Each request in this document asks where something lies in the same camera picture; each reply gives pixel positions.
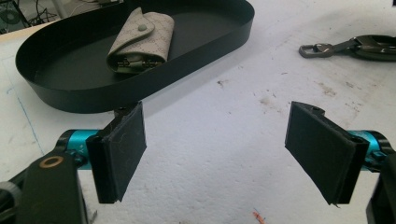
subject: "teal clamp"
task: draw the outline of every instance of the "teal clamp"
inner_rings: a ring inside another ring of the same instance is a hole
[[[362,170],[369,170],[371,172],[379,173],[384,164],[387,154],[381,150],[381,145],[378,140],[372,134],[371,131],[348,131],[349,133],[364,138],[370,143],[367,149],[367,154],[364,159],[364,164],[361,167]]]
[[[83,164],[79,170],[91,170],[90,156],[86,140],[99,132],[99,130],[75,130],[70,136],[66,147],[66,153],[72,154],[75,161]]]

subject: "white table surface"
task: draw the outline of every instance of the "white table surface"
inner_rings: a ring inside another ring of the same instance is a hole
[[[327,205],[284,140],[290,102],[299,101],[396,144],[396,63],[307,60],[297,51],[396,35],[396,8],[390,0],[249,2],[256,15],[246,45],[143,100],[148,147],[122,203],[99,204],[91,172],[79,172],[95,223],[255,224],[255,210],[267,224],[367,223],[378,175],[361,172],[350,204]],[[44,104],[14,63],[27,33],[0,38],[0,181],[52,150],[64,131],[113,119]]]

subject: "gray fabric pouch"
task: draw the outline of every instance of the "gray fabric pouch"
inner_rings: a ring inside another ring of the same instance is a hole
[[[174,30],[165,14],[135,9],[107,55],[108,67],[117,73],[139,74],[165,63]]]

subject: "clamp jaw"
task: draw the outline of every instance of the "clamp jaw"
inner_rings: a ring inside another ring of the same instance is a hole
[[[345,131],[313,105],[291,103],[286,149],[328,204],[349,203],[361,169],[380,173],[367,207],[369,224],[394,224],[396,153],[375,131]]]

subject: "tray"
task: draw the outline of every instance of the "tray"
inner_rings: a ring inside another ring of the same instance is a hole
[[[175,20],[168,62],[137,76],[111,72],[106,56],[137,7]],[[73,113],[127,106],[239,48],[254,17],[245,0],[127,0],[57,21],[19,48],[16,66],[46,104]]]

